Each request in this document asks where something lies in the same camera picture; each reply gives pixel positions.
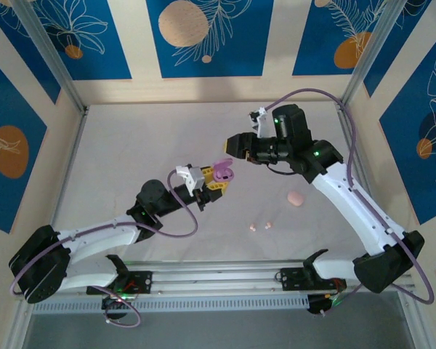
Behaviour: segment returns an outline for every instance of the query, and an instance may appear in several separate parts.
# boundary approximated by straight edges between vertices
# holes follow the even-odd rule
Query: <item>white surface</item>
[[[55,228],[73,229],[123,214],[143,183],[166,181],[176,165],[207,166],[226,157],[223,145],[250,132],[256,103],[94,105],[84,130]],[[347,156],[336,109],[330,102],[299,103],[315,139]],[[284,260],[306,258],[322,248],[358,256],[360,239],[327,198],[301,176],[280,176],[246,161],[232,165],[226,195],[197,214],[192,238],[154,236],[130,246],[125,260]],[[176,179],[175,185],[182,180]],[[306,195],[299,208],[287,193]],[[193,224],[184,210],[162,218],[164,231],[184,234]],[[273,227],[265,229],[266,222]],[[257,225],[252,232],[249,226]]]

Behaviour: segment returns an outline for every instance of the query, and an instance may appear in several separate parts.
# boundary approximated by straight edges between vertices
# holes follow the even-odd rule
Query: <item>pink ball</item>
[[[299,207],[304,203],[304,196],[296,191],[290,191],[288,193],[288,201],[294,206]]]

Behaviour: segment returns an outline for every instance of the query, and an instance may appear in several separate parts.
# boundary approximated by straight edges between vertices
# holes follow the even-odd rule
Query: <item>pink toy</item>
[[[300,207],[304,203],[304,196],[296,191],[290,191],[288,194],[288,201],[295,207]]]
[[[230,182],[234,178],[234,172],[229,168],[233,164],[232,159],[222,159],[213,165],[213,179],[215,182]]]

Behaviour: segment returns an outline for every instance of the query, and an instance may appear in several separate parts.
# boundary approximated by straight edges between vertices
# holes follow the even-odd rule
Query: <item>purple toy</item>
[[[213,179],[215,182],[230,182],[234,178],[234,172],[229,168],[233,164],[233,160],[222,159],[215,162],[213,165]]]

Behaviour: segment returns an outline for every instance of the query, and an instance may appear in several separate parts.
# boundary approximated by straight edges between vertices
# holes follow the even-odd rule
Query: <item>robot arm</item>
[[[421,251],[424,239],[418,231],[406,233],[386,216],[355,179],[347,178],[347,167],[333,145],[312,139],[302,109],[284,105],[276,108],[272,117],[276,137],[241,133],[227,140],[226,152],[254,164],[285,161],[294,173],[304,176],[323,193],[353,227],[366,253],[348,260],[322,250],[307,259],[305,272],[312,273],[312,278],[357,279],[367,289],[380,293],[412,266],[390,234],[395,233],[415,257]]]
[[[108,286],[116,290],[125,289],[130,283],[145,285],[145,280],[139,279],[146,276],[128,271],[118,256],[108,255],[103,259],[90,257],[162,233],[159,231],[163,227],[160,218],[181,209],[182,204],[197,203],[203,211],[206,204],[224,195],[233,177],[230,169],[226,168],[227,175],[222,176],[219,168],[220,164],[217,169],[191,165],[177,167],[176,173],[185,180],[185,184],[171,190],[167,190],[159,180],[149,180],[126,214],[102,224],[59,232],[50,225],[37,229],[9,262],[15,277],[28,267],[36,255],[45,252],[51,245],[61,244],[43,253],[17,282],[26,301],[41,302],[58,291],[73,287]],[[89,288],[88,292],[94,293],[94,289]]]

